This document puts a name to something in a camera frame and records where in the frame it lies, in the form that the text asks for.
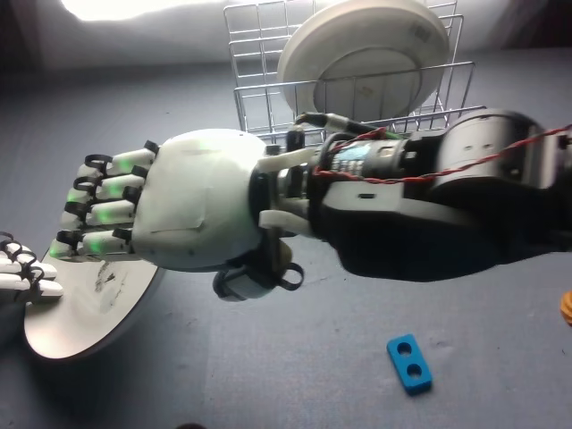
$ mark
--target white robotic hand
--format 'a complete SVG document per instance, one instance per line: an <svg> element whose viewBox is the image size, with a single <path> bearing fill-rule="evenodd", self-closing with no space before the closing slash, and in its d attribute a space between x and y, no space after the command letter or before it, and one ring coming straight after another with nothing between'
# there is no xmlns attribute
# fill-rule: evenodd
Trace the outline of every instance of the white robotic hand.
<svg viewBox="0 0 572 429"><path fill-rule="evenodd" d="M221 298L264 295L275 284L258 278L270 263L261 250L265 232L257 225L251 182L265 148L242 131L197 130L161 147L148 141L113 157L87 156L50 255L72 262L145 259L175 271L219 271L214 288ZM291 253L284 255L271 277L281 279L291 269ZM221 280L226 274L241 291Z"/></svg>
<svg viewBox="0 0 572 429"><path fill-rule="evenodd" d="M0 304L59 299L63 288L55 282L56 275L53 266L39 263L12 234L0 231Z"/></svg>

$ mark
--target robotic hand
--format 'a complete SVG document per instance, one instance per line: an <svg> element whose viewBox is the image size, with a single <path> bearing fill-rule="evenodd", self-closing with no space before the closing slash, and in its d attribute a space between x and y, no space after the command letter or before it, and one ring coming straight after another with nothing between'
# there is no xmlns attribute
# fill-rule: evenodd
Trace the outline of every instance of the robotic hand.
<svg viewBox="0 0 572 429"><path fill-rule="evenodd" d="M305 148L302 123L338 132ZM429 282L476 273L572 242L568 130L484 110L400 136L302 114L282 154L244 132L193 131L86 157L50 251L218 271L214 290L229 300L301 284L280 240L293 234L327 241L358 275ZM288 270L302 280L285 281Z"/></svg>
<svg viewBox="0 0 572 429"><path fill-rule="evenodd" d="M63 295L53 266L39 263L12 234L0 231L0 239L0 305L52 302Z"/></svg>

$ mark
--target metal wire rack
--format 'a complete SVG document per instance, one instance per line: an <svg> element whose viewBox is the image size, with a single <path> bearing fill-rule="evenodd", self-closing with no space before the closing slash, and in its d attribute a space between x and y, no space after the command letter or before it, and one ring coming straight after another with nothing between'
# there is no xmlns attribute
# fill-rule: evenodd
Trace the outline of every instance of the metal wire rack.
<svg viewBox="0 0 572 429"><path fill-rule="evenodd" d="M446 64L391 73L379 73L367 76L349 76L339 79L311 80L304 82L280 83L277 81L277 67L280 54L291 35L305 20L327 4L317 0L273 0L255 4L236 4L224 8L224 18L230 37L230 55L232 71L236 80L234 97L242 130L255 134L261 139L273 143L282 143L289 127L293 124L298 106L292 109L286 103L283 91L296 91L305 85L315 87L315 93L324 97L322 106L329 112L326 95L336 89L336 93L353 93L353 103L348 103L347 112L335 112L355 117L356 111L371 109L371 100L367 105L357 105L358 91L365 82L384 79L384 85L391 87L393 81L407 77L409 73L442 72L438 88L421 106L400 118L380 121L383 99L375 101L379 112L368 123L389 127L394 132L409 133L413 130L438 130L447 127L450 122L465 112L483 106L465 106L467 94L475 70L471 62L456 63L458 43L461 37L464 17L456 13L458 0L424 0L441 20L450 39L450 58ZM322 129L307 130L310 144L324 141Z"/></svg>

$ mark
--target red wire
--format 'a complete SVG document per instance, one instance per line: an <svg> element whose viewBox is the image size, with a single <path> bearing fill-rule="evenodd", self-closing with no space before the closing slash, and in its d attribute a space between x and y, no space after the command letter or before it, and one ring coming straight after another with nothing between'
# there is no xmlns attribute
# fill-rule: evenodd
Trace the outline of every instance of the red wire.
<svg viewBox="0 0 572 429"><path fill-rule="evenodd" d="M530 137L528 139L516 141L516 142L512 143L511 145L502 149L497 154L485 156L485 157L483 157L477 161L462 165L458 168L451 168L451 169L443 170L441 172L430 172L428 174L423 174L423 175L417 176L417 177L404 177L402 179L376 179L373 177L357 176L357 175L351 174L349 172L331 172L329 170L322 170L319 166L317 166L314 169L313 174L314 174L314 176L339 177L339 178L347 179L350 181L365 181L367 183L383 184L383 185L393 185L395 183L418 183L418 182L432 181L433 179L435 179L437 177L448 176L449 174L453 174L455 172L464 172L465 170L468 170L469 168L474 167L476 165L488 163L488 162L492 161L493 159L504 156L507 152L509 152L512 149L516 149L518 147L522 147L522 146L526 146L526 145L529 145L532 143L536 143L538 141L541 141L545 137L552 136L552 135L558 134L560 132L566 132L566 131L570 130L570 128L572 128L572 124L568 125L567 127L564 127L564 128L557 128L554 130L549 130L549 131L543 132L542 134L538 134L536 136ZM356 137L355 139L351 140L350 142L347 142L347 143L344 143L344 144L341 144L341 145L335 147L332 151L338 152L342 148L353 143L354 141L370 139L370 138L376 138L377 139L378 138L377 133L380 131L385 133L385 129L370 131L366 134L362 134L361 136Z"/></svg>

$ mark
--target orange object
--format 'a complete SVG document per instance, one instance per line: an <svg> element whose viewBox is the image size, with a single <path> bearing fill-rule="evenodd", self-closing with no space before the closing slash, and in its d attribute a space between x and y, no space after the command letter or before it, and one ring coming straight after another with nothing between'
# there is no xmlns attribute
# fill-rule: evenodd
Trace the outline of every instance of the orange object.
<svg viewBox="0 0 572 429"><path fill-rule="evenodd" d="M562 300L560 302L560 313L562 313L564 320L566 320L566 322L572 326L572 290L562 295Z"/></svg>

